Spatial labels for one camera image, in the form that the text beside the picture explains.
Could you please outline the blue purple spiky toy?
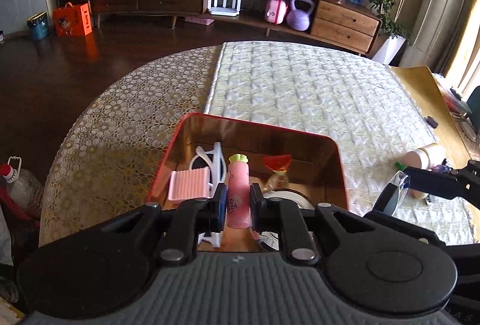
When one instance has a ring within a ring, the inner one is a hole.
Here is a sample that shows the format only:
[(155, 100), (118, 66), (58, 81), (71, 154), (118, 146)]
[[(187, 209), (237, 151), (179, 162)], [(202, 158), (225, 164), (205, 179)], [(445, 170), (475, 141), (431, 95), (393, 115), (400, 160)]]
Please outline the blue purple spiky toy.
[(440, 164), (432, 166), (430, 170), (439, 174), (447, 174), (452, 170), (452, 167), (449, 165), (448, 159), (445, 158)]

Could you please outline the pink small bottle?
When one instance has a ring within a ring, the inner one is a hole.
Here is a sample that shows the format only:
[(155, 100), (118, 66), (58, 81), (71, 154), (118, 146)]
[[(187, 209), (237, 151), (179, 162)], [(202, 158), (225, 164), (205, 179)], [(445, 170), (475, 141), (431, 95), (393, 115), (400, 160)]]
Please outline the pink small bottle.
[(250, 176), (248, 158), (244, 154), (229, 157), (227, 224), (233, 229), (246, 229), (251, 225)]

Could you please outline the white yellow pill bottle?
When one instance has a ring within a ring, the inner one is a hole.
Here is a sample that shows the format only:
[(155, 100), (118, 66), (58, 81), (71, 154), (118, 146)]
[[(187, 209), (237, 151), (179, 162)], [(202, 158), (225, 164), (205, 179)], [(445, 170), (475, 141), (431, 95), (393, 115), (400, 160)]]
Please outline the white yellow pill bottle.
[(437, 143), (429, 144), (406, 153), (400, 162), (406, 167), (429, 170), (441, 165), (446, 158), (446, 150)]

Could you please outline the pink ribbed case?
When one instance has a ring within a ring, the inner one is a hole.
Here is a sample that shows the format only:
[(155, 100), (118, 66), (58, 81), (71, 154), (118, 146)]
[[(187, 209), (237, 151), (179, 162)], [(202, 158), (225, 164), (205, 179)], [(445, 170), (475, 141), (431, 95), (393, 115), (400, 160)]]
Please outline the pink ribbed case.
[(174, 170), (168, 187), (168, 201), (178, 204), (195, 198), (210, 198), (210, 169)]

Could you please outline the round silver tin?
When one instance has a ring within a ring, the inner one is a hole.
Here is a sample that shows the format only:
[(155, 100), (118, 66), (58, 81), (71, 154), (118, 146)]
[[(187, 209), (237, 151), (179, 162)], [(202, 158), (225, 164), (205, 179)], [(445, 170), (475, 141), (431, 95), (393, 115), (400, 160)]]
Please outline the round silver tin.
[(287, 229), (292, 227), (295, 232), (306, 232), (307, 225), (301, 219), (301, 211), (314, 210), (314, 206), (303, 194), (289, 188), (266, 192), (264, 198), (278, 204), (281, 232), (261, 232), (257, 241), (267, 251), (288, 249), (293, 234), (288, 233)]

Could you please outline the black blue white tube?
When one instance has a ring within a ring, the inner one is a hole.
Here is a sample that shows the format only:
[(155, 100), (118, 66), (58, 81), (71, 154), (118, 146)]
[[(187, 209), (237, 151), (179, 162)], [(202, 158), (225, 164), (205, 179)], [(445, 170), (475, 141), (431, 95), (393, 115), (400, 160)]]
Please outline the black blue white tube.
[(375, 201), (373, 210), (385, 215), (394, 215), (408, 194), (410, 178), (403, 171), (397, 171)]

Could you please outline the red white candy packet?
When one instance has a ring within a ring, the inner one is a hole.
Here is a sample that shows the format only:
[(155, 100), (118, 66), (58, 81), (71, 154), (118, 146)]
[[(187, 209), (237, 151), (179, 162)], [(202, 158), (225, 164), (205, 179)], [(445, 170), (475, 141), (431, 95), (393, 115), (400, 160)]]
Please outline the red white candy packet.
[(272, 175), (270, 175), (267, 182), (264, 184), (264, 192), (288, 188), (288, 169), (291, 161), (292, 157), (290, 154), (264, 157), (264, 165), (272, 171)]

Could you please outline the white frame sunglasses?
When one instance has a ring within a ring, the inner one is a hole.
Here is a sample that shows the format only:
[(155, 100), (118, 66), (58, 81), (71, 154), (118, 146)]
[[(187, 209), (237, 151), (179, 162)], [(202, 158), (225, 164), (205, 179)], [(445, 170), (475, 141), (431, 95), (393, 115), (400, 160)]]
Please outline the white frame sunglasses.
[[(195, 155), (190, 160), (189, 169), (194, 170), (204, 167), (207, 167), (209, 170), (209, 196), (213, 197), (217, 184), (224, 183), (227, 173), (227, 166), (220, 142), (215, 142), (213, 149), (210, 151), (206, 151), (202, 146), (196, 147)], [(199, 243), (205, 241), (210, 243), (213, 248), (220, 248), (221, 239), (222, 232), (203, 233), (199, 236)]]

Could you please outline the yellow wood-grain mat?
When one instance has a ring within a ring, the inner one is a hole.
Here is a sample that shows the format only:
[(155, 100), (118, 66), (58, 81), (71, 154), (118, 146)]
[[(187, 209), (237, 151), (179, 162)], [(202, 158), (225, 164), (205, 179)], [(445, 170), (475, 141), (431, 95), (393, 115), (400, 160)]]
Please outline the yellow wood-grain mat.
[(459, 128), (443, 100), (443, 96), (428, 67), (391, 67), (404, 89), (410, 93), (425, 117), (439, 124), (433, 130), (439, 144), (454, 167), (464, 167), (470, 159), (479, 160), (479, 147)]

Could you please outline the red metal tin box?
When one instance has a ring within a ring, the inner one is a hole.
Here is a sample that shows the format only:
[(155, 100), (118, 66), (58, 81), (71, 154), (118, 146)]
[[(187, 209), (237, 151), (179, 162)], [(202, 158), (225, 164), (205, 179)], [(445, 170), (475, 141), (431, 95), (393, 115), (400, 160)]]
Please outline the red metal tin box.
[(174, 170), (185, 170), (197, 147), (220, 143), (226, 158), (244, 154), (250, 179), (265, 183), (270, 176), (267, 157), (289, 154), (289, 187), (302, 193), (313, 205), (329, 203), (347, 208), (347, 191), (337, 144), (322, 135), (262, 123), (198, 113), (186, 115), (174, 131), (149, 196), (162, 206), (159, 250), (173, 249), (174, 262), (188, 262), (196, 254), (193, 240), (199, 232), (200, 214), (192, 212), (174, 219), (175, 205), (168, 200), (168, 185)]

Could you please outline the quilted cream table mat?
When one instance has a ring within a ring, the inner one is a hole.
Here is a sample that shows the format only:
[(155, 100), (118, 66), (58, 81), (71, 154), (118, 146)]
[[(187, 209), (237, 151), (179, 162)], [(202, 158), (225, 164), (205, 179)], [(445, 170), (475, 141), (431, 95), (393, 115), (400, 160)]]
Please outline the quilted cream table mat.
[(372, 209), (402, 156), (437, 140), (390, 67), (295, 43), (225, 43), (206, 112), (333, 139), (358, 215)]

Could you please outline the white standing air conditioner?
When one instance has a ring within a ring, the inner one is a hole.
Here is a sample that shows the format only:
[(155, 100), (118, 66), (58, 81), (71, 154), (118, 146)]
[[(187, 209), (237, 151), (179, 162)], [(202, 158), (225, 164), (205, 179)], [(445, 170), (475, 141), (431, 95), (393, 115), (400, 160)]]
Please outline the white standing air conditioner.
[(464, 17), (467, 0), (422, 0), (401, 67), (436, 67), (450, 50)]

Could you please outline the plastic oil bottle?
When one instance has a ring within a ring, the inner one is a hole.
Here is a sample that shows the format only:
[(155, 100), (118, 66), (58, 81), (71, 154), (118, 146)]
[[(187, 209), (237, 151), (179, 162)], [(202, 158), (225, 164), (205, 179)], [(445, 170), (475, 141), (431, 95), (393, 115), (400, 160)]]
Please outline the plastic oil bottle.
[(10, 156), (1, 164), (1, 177), (7, 183), (7, 194), (31, 218), (41, 217), (43, 187), (38, 179), (22, 167), (22, 158)]

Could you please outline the pink small case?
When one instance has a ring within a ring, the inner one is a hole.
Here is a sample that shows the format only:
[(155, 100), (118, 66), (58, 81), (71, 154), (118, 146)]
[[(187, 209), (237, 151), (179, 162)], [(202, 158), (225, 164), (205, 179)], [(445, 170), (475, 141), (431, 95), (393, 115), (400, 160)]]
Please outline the pink small case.
[(288, 6), (285, 0), (268, 0), (264, 18), (268, 23), (281, 24), (287, 16)]

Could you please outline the orange gift bag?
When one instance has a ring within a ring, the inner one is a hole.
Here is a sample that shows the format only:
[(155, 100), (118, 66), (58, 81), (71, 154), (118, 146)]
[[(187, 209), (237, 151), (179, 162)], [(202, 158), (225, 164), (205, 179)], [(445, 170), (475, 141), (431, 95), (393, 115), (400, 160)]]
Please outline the orange gift bag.
[(53, 23), (58, 37), (86, 37), (92, 32), (89, 4), (72, 5), (53, 11)]

